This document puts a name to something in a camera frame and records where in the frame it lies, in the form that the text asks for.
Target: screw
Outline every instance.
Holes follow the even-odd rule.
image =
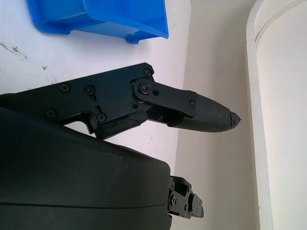
[[[149,68],[145,68],[145,69],[144,69],[144,74],[145,74],[146,76],[150,76],[150,75],[152,74],[152,71],[151,71]]]
[[[47,109],[46,117],[52,119],[55,118],[56,116],[57,116],[57,111],[55,111],[54,109]]]
[[[88,95],[94,95],[95,94],[95,88],[92,85],[88,85],[84,89],[85,93]]]
[[[177,203],[177,199],[174,195],[171,196],[170,205],[173,206]]]
[[[106,115],[105,114],[97,114],[96,119],[99,123],[104,123],[106,121]]]
[[[194,107],[194,106],[195,106],[195,101],[194,101],[194,100],[191,100],[191,101],[190,101],[190,106],[191,106],[191,107]]]
[[[141,83],[139,87],[141,93],[143,94],[149,94],[150,92],[150,85],[146,83]]]
[[[69,84],[62,83],[61,85],[59,85],[59,90],[62,92],[69,92],[71,90],[71,87],[69,86]]]
[[[159,91],[157,89],[153,90],[153,95],[158,96],[159,95]]]

